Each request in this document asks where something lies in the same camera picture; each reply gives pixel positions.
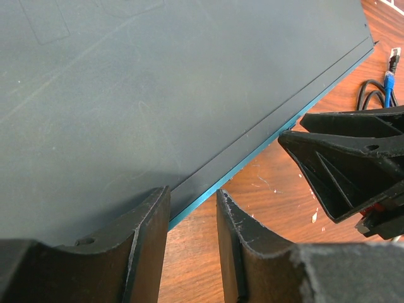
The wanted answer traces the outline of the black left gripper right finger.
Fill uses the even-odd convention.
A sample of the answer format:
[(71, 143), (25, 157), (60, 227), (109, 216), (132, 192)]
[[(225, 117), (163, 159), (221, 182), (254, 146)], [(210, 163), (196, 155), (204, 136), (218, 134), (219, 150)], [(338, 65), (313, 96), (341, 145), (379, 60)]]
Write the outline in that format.
[(226, 302), (402, 302), (401, 242), (294, 243), (217, 191)]

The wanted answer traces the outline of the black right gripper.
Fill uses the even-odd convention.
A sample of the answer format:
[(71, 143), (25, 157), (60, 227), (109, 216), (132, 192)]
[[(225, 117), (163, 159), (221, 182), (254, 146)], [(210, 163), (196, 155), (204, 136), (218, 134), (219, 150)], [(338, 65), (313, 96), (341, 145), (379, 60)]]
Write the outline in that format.
[(403, 136), (385, 138), (284, 131), (278, 142), (300, 168), (327, 216), (384, 240), (403, 235)]

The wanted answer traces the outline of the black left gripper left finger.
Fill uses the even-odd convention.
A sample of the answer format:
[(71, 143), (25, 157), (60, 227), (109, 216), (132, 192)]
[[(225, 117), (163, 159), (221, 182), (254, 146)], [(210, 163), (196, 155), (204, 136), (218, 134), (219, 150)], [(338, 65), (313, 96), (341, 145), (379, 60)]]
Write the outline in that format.
[(76, 241), (1, 241), (2, 302), (156, 302), (170, 218), (170, 189)]

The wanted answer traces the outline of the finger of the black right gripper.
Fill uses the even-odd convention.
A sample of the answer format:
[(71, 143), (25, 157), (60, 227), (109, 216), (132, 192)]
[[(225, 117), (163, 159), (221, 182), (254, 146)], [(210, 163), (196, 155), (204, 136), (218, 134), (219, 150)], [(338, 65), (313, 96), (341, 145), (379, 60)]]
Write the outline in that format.
[(310, 133), (363, 138), (403, 134), (403, 106), (353, 112), (306, 114), (300, 125)]

